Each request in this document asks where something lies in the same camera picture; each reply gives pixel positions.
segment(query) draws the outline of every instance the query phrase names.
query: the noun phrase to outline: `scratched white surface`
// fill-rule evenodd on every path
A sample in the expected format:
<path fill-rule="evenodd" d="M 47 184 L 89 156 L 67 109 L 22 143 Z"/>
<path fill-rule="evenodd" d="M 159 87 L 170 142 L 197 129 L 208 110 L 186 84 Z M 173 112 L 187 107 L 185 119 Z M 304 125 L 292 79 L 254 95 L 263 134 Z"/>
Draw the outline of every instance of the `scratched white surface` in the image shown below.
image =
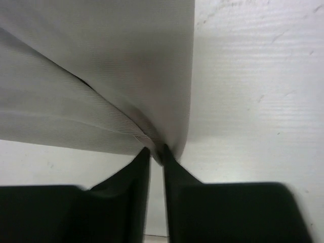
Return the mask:
<path fill-rule="evenodd" d="M 204 182 L 279 181 L 324 241 L 324 0 L 196 0 L 181 163 Z M 128 156 L 1 141 L 0 184 L 91 186 Z M 153 164 L 147 234 L 166 235 Z"/>

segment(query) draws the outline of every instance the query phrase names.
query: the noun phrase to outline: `gray towel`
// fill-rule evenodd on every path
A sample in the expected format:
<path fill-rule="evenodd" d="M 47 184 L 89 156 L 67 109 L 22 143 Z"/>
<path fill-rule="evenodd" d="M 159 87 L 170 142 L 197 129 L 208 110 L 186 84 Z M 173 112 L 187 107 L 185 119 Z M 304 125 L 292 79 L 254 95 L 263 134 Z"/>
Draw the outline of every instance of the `gray towel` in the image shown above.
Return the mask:
<path fill-rule="evenodd" d="M 194 0 L 3 0 L 0 139 L 179 157 Z"/>

